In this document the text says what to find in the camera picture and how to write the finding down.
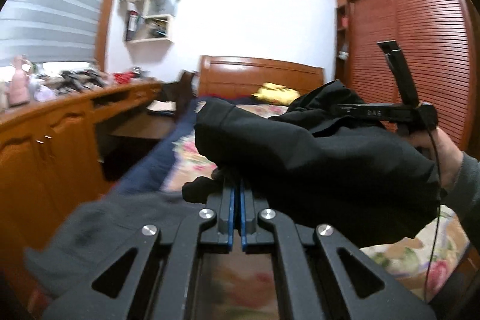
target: gray cloth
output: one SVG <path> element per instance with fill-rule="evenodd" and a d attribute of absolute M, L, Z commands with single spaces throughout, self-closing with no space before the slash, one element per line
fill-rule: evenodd
<path fill-rule="evenodd" d="M 173 226 L 203 205 L 181 193 L 111 194 L 80 205 L 43 251 L 25 250 L 25 265 L 52 297 L 65 293 L 146 224 Z"/>
<path fill-rule="evenodd" d="M 455 211 L 474 247 L 480 248 L 480 166 L 477 159 L 463 154 L 455 186 L 443 202 Z"/>

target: floral bedsheet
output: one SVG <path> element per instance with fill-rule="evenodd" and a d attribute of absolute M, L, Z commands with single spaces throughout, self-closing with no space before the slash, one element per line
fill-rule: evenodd
<path fill-rule="evenodd" d="M 264 118 L 281 115 L 285 106 L 238 105 Z M 195 147 L 195 133 L 175 143 L 176 163 L 166 178 L 162 191 L 181 191 L 186 182 L 198 176 L 211 178 L 215 164 L 200 155 Z M 427 283 L 427 298 L 438 293 L 465 252 L 469 240 L 457 216 L 442 205 L 440 227 L 433 264 Z M 436 220 L 426 225 L 415 238 L 397 243 L 362 248 L 407 289 L 423 298 L 426 270 L 433 247 Z M 209 258 L 209 287 L 212 320 L 277 320 L 278 307 L 269 255 L 245 255 L 234 246 L 228 256 Z"/>

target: navy blue blanket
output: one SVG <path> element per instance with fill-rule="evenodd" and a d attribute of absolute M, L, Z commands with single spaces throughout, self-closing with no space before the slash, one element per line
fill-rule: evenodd
<path fill-rule="evenodd" d="M 135 164 L 121 178 L 117 185 L 112 188 L 111 193 L 138 194 L 159 191 L 160 186 L 175 163 L 175 153 L 173 152 L 174 141 L 189 135 L 193 131 L 193 126 L 197 119 L 195 108 L 198 102 L 208 99 L 209 97 L 193 99 L 185 114 L 177 122 L 176 127 L 170 134 L 160 141 L 146 157 Z M 258 104 L 258 102 L 252 98 L 247 97 L 229 102 L 244 105 Z"/>

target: gray sleeve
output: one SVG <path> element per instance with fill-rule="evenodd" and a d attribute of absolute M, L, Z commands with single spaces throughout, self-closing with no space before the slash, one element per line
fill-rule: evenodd
<path fill-rule="evenodd" d="M 480 165 L 475 158 L 463 153 L 457 181 L 443 202 L 455 211 L 472 244 L 480 248 Z"/>

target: striped roller blind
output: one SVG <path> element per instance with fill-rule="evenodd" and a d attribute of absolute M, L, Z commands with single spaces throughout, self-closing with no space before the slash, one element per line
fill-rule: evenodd
<path fill-rule="evenodd" d="M 35 63 L 93 61 L 102 0 L 8 0 L 0 11 L 0 67 L 16 55 Z"/>

